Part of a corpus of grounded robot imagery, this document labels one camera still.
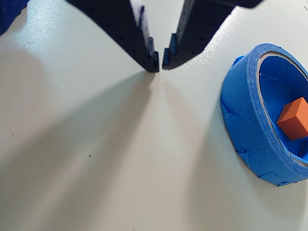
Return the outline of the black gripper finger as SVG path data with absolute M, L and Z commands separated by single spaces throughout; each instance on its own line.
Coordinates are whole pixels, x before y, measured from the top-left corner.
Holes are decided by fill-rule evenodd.
M 147 13 L 140 0 L 70 0 L 128 55 L 151 73 L 159 72 L 158 52 L 149 35 Z
M 177 31 L 165 48 L 162 68 L 175 69 L 202 53 L 235 7 L 251 9 L 259 3 L 259 0 L 186 0 Z

